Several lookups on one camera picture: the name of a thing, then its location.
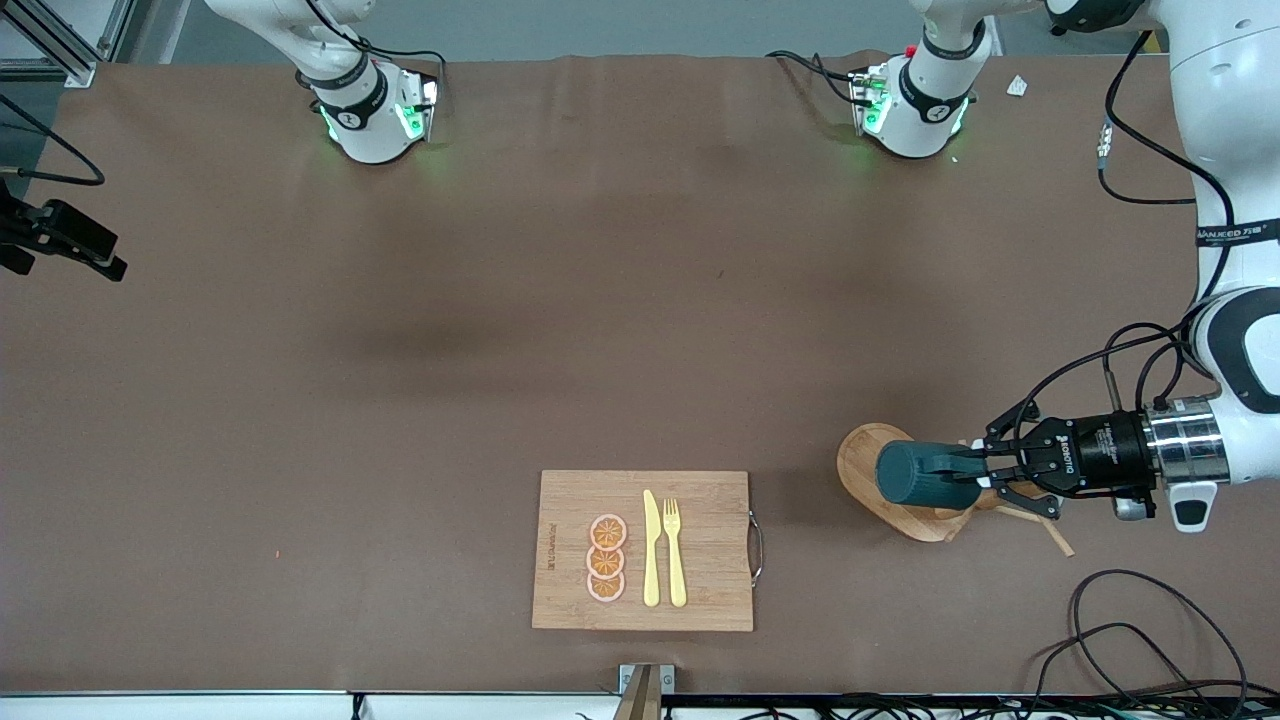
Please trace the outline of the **dark green cup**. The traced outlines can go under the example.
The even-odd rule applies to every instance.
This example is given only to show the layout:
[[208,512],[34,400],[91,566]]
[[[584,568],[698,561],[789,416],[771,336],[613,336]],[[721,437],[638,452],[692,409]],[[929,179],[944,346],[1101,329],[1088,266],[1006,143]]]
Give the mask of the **dark green cup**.
[[983,491],[986,460],[961,445],[890,441],[876,460],[876,483],[882,497],[896,505],[963,511]]

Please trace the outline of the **wooden cup rack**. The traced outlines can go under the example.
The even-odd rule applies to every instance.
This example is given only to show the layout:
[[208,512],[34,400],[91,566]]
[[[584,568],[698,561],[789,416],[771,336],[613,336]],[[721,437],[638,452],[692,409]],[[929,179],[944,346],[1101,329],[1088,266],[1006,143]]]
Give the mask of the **wooden cup rack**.
[[925,543],[950,542],[973,518],[998,512],[1043,527],[1065,556],[1075,555],[1075,550],[1053,527],[1053,521],[1004,502],[992,489],[986,489],[973,507],[963,511],[920,509],[888,502],[876,483],[876,460],[881,450],[896,439],[908,441],[910,437],[888,424],[864,424],[845,437],[838,447],[836,466],[840,480],[850,496],[900,534]]

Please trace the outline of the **wooden cutting board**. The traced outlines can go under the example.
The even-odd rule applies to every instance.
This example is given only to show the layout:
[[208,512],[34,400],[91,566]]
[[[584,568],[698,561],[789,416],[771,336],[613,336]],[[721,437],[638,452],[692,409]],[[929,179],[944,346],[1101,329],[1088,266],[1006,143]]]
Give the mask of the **wooden cutting board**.
[[[668,542],[657,544],[660,603],[643,602],[645,516],[643,491],[657,507],[677,498],[687,605],[669,601]],[[749,482],[745,471],[545,470],[538,506],[531,624],[545,630],[721,632],[754,628],[754,571],[749,557]],[[588,529],[602,514],[626,520],[626,591],[614,602],[591,598],[585,580]]]

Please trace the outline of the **yellow plastic fork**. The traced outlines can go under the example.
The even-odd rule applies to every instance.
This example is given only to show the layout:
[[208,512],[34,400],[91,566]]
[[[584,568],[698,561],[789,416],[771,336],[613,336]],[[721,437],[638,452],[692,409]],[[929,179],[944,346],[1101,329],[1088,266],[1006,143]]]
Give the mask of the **yellow plastic fork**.
[[668,542],[669,601],[675,607],[684,609],[689,602],[689,592],[684,573],[684,559],[680,546],[682,516],[680,512],[677,498],[664,498],[662,509],[662,523]]

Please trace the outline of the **yellow plastic knife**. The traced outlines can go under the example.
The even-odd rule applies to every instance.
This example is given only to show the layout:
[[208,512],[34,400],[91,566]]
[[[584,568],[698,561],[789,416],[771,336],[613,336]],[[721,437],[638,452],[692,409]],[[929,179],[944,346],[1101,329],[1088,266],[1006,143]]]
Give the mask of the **yellow plastic knife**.
[[663,534],[662,515],[657,498],[650,489],[643,491],[645,516],[645,569],[643,582],[643,602],[653,609],[660,603],[660,579],[657,560],[657,544]]

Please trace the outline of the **aluminium frame profile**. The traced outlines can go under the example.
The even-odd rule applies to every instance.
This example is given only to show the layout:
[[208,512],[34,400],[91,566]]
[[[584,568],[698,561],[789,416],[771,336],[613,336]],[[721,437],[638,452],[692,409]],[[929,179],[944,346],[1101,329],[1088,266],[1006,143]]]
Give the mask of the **aluminium frame profile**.
[[140,0],[0,0],[0,79],[87,88],[116,60]]

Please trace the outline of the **metal mount bracket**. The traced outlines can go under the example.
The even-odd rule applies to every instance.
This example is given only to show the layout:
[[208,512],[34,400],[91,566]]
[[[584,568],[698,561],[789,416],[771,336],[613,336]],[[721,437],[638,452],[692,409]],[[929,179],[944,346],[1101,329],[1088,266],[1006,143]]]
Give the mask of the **metal mount bracket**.
[[666,720],[664,701],[676,691],[673,664],[623,664],[613,720]]

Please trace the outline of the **white table edge rail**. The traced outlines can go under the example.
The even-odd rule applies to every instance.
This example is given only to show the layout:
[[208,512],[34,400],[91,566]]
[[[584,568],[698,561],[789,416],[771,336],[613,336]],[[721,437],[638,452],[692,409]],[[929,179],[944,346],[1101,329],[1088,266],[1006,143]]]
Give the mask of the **white table edge rail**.
[[0,720],[611,720],[618,706],[603,693],[0,694]]

